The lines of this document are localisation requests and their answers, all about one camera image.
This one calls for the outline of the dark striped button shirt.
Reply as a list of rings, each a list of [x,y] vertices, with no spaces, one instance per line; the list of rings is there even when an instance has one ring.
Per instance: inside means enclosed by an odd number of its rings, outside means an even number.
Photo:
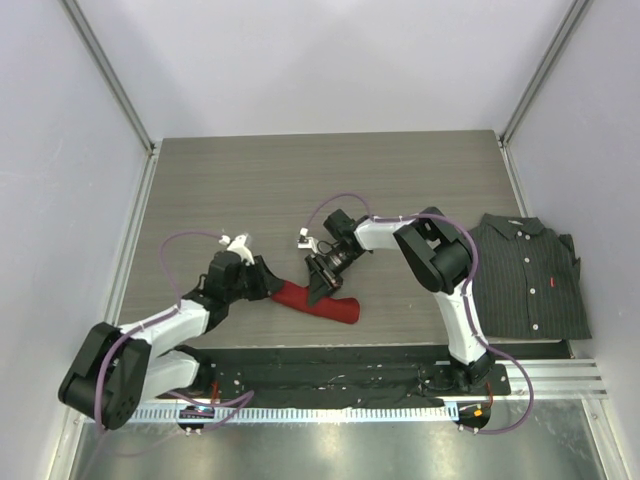
[[[592,337],[573,238],[536,217],[484,214],[470,231],[479,252],[473,296],[485,335],[518,340]]]

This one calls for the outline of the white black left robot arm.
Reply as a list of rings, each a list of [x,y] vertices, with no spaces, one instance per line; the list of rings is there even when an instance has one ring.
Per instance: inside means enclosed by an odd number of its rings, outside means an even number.
[[[91,328],[58,390],[58,399],[106,430],[122,427],[138,405],[172,391],[205,397],[211,359],[186,341],[216,328],[239,301],[269,298],[285,285],[261,256],[215,254],[195,288],[163,312],[120,327]]]

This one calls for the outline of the left aluminium frame post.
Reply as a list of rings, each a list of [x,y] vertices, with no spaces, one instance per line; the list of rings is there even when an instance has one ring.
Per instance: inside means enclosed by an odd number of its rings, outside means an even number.
[[[143,125],[138,112],[126,93],[123,84],[121,83],[79,2],[75,0],[60,0],[59,4],[70,20],[82,44],[91,57],[94,66],[103,78],[108,90],[112,94],[116,104],[121,109],[137,139],[144,150],[148,154],[151,154],[154,151],[155,142]]]

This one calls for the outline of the red cloth napkin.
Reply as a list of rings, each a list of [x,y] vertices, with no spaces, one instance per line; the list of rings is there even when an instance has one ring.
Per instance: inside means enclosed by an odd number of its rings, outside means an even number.
[[[271,295],[271,299],[290,309],[343,324],[353,325],[360,319],[361,307],[355,298],[323,297],[310,305],[309,288],[289,281],[285,281],[284,286]]]

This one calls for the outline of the aluminium frame post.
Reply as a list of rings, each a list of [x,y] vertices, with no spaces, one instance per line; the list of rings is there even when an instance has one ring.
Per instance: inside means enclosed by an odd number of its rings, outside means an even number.
[[[559,62],[564,50],[570,43],[571,38],[576,33],[592,4],[592,0],[574,0],[570,3],[567,12],[562,18],[534,74],[522,93],[504,131],[498,137],[501,147],[506,148],[514,138],[521,123],[524,121],[544,84],[550,78],[553,69]]]
[[[126,93],[123,84],[121,83],[79,2],[75,0],[60,0],[59,4],[70,20],[82,44],[91,57],[94,66],[103,78],[108,90],[112,94],[116,104],[121,109],[137,139],[144,150],[148,154],[151,154],[154,151],[155,142],[143,125],[138,112]]]

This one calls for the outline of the aluminium front rail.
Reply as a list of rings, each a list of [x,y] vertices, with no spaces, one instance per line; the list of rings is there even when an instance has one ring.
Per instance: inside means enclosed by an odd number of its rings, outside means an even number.
[[[533,395],[537,399],[552,399],[577,395],[600,395],[605,390],[602,378],[594,362],[589,360],[567,362],[533,360],[525,361],[521,366],[517,367],[522,372],[523,377],[517,381],[515,392],[504,397],[512,396],[516,399],[524,399],[528,395]],[[189,397],[183,394],[182,391],[172,391],[158,397],[171,397],[176,393]],[[464,398],[456,396],[454,398],[469,401],[473,398],[483,397],[471,396]]]

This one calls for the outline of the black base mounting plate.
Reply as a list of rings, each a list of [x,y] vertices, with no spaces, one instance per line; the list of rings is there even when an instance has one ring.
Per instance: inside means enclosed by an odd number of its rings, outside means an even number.
[[[497,362],[479,386],[455,384],[443,345],[202,348],[210,379],[183,389],[204,400],[252,391],[255,408],[395,409],[440,407],[456,396],[504,397],[523,377]]]

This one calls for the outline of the right aluminium frame post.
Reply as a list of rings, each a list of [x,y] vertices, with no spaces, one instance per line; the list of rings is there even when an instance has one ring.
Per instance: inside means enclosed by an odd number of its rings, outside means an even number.
[[[544,84],[550,78],[553,69],[559,62],[564,50],[570,43],[571,38],[576,33],[592,4],[592,0],[574,0],[570,3],[567,12],[562,18],[534,74],[522,93],[504,131],[498,137],[501,147],[506,148],[514,138],[521,123],[524,121]]]

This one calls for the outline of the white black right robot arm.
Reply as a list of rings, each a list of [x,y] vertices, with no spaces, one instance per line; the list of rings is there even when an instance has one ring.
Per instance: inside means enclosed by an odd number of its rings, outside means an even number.
[[[323,226],[334,243],[326,252],[307,255],[307,303],[314,306],[343,285],[342,273],[366,253],[398,250],[418,283],[437,301],[448,335],[448,389],[472,395],[483,388],[494,365],[476,311],[472,284],[478,251],[469,234],[430,207],[418,214],[384,220],[355,220],[343,210],[332,212]]]

